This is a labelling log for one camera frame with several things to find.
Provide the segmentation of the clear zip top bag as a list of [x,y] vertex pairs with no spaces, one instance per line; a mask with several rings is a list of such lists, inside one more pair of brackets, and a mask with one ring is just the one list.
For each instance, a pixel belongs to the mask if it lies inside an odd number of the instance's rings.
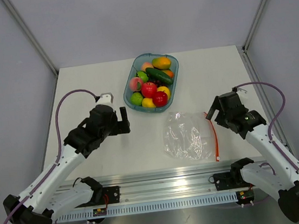
[[215,127],[206,112],[170,112],[163,128],[165,152],[177,159],[221,160]]

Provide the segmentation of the red apple front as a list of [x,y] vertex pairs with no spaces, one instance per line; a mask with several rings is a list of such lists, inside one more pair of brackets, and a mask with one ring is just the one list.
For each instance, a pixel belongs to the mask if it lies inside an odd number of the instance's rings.
[[168,103],[168,95],[164,91],[157,91],[153,94],[152,101],[156,107],[166,106]]

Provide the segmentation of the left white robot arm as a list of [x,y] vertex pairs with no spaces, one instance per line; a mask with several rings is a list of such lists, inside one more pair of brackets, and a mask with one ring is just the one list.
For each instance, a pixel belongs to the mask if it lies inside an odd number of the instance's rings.
[[107,201],[101,183],[85,177],[70,190],[55,196],[55,191],[72,171],[98,149],[108,136],[128,134],[130,124],[125,107],[121,120],[110,105],[96,105],[88,118],[71,130],[54,164],[45,169],[19,195],[8,195],[3,207],[12,224],[53,224],[62,215],[80,205],[94,206]]

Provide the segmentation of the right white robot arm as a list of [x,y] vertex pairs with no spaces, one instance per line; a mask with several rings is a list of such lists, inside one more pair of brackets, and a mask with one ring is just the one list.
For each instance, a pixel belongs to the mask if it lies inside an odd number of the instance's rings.
[[267,172],[247,157],[231,164],[230,171],[214,174],[217,190],[258,187],[277,201],[282,213],[299,222],[299,160],[270,132],[266,120],[245,108],[235,90],[216,96],[206,119],[240,135],[261,153],[273,172]]

